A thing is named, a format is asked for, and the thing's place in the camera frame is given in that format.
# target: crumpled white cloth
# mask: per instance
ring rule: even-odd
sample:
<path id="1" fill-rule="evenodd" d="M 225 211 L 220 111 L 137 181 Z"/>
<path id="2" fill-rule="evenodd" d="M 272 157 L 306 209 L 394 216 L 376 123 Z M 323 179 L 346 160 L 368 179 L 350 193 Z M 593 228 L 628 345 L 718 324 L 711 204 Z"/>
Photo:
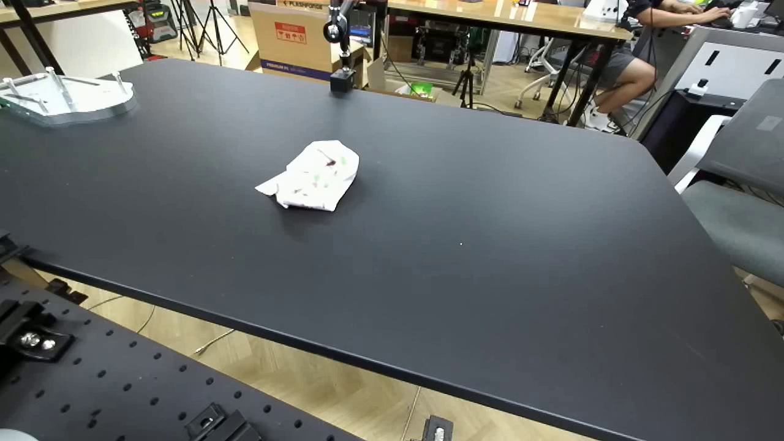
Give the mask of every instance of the crumpled white cloth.
<path id="1" fill-rule="evenodd" d="M 256 186 L 281 209 L 337 211 L 359 176 L 361 157 L 338 139 L 316 139 L 286 168 Z"/>

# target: cardboard box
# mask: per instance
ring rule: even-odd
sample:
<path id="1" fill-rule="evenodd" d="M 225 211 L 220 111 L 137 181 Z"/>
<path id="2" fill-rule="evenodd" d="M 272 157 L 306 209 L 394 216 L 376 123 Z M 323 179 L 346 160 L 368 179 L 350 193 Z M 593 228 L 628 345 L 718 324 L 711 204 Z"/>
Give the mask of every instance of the cardboard box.
<path id="1" fill-rule="evenodd" d="M 342 46 L 323 39 L 327 9 L 252 2 L 251 19 L 259 44 L 257 63 L 263 70 L 328 80 L 342 69 Z M 364 44 L 353 44 L 350 57 L 355 86 L 361 89 L 366 83 L 364 62 L 370 57 Z"/>
<path id="2" fill-rule="evenodd" d="M 386 37 L 388 58 L 389 62 L 411 62 L 415 37 L 410 35 L 389 35 Z"/>

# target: desk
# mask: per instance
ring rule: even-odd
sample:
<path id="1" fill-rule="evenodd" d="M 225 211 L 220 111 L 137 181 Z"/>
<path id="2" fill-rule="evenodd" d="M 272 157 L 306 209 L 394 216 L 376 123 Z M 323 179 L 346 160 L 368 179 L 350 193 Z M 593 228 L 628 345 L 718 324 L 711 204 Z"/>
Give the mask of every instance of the desk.
<path id="1" fill-rule="evenodd" d="M 583 18 L 583 8 L 567 6 L 546 6 L 533 2 L 529 8 L 520 8 L 518 0 L 480 0 L 480 2 L 426 2 L 426 0 L 389 0 L 388 8 L 393 12 L 411 12 L 431 19 L 459 19 L 474 28 L 496 28 L 511 31 L 534 31 L 572 39 L 572 50 L 567 55 L 563 66 L 578 55 L 575 42 L 580 44 L 602 44 L 602 52 L 596 62 L 593 74 L 569 117 L 569 124 L 575 124 L 583 116 L 583 108 L 596 89 L 598 75 L 602 74 L 615 44 L 633 39 L 633 31 L 615 28 L 615 23 Z M 546 101 L 542 117 L 550 117 L 557 94 L 567 79 L 567 69 L 558 70 L 557 86 Z"/>
<path id="2" fill-rule="evenodd" d="M 39 23 L 55 23 L 55 19 L 70 19 L 70 18 L 84 18 L 84 14 L 101 14 L 109 9 L 126 9 L 126 8 L 137 8 L 134 0 L 81 0 L 81 2 L 60 2 L 50 8 L 30 8 L 30 18 L 34 25 Z M 16 66 L 23 74 L 30 74 L 30 66 L 19 57 L 18 46 L 12 39 L 6 35 L 10 28 L 23 28 L 19 14 L 12 8 L 0 8 L 0 44 L 16 62 Z"/>
<path id="3" fill-rule="evenodd" d="M 0 117 L 32 264 L 601 438 L 780 437 L 784 345 L 638 142 L 185 62 L 126 79 L 133 117 Z M 256 192 L 333 138 L 364 157 L 337 214 Z"/>

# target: tripod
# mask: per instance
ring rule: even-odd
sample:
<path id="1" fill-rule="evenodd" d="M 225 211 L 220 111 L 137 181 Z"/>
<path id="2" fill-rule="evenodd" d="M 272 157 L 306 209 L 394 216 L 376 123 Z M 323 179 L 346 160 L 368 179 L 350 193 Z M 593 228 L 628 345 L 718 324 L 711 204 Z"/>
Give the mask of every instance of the tripod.
<path id="1" fill-rule="evenodd" d="M 457 83 L 457 89 L 452 90 L 454 95 L 459 95 L 462 90 L 462 108 L 474 108 L 474 66 L 475 66 L 475 52 L 470 46 L 470 31 L 465 31 L 465 55 L 469 55 L 469 66 L 465 70 L 462 70 L 462 79 Z"/>
<path id="2" fill-rule="evenodd" d="M 209 35 L 209 25 L 213 23 L 213 29 L 215 29 L 215 42 L 212 39 Z M 220 23 L 228 28 L 228 31 L 232 35 L 230 44 L 224 46 L 224 37 L 220 37 Z M 240 46 L 248 52 L 245 42 L 240 39 L 240 35 L 230 28 L 230 23 L 225 19 L 225 14 L 215 8 L 215 0 L 212 0 L 212 8 L 206 9 L 206 18 L 202 23 L 202 39 L 197 44 L 197 52 L 202 55 L 204 50 L 204 42 L 209 42 L 215 52 L 218 52 L 218 62 L 224 63 L 224 57 L 230 52 L 230 46 L 236 42 L 240 42 Z"/>
<path id="3" fill-rule="evenodd" d="M 193 62 L 193 55 L 202 57 L 202 50 L 197 44 L 197 31 L 193 28 L 204 28 L 202 18 L 197 14 L 192 0 L 172 0 L 172 9 L 175 9 L 175 23 L 177 23 L 177 42 L 180 50 L 182 44 L 187 44 L 188 57 Z"/>

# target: person's leg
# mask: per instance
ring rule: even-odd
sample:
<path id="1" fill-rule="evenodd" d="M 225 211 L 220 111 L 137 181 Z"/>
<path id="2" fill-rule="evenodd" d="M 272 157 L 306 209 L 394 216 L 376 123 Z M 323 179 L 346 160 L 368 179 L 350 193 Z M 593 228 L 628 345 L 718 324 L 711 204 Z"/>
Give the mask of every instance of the person's leg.
<path id="1" fill-rule="evenodd" d="M 596 99 L 601 113 L 617 113 L 623 106 L 650 90 L 656 80 L 655 66 L 643 58 L 631 58 L 631 63 L 617 75 L 615 86 Z"/>

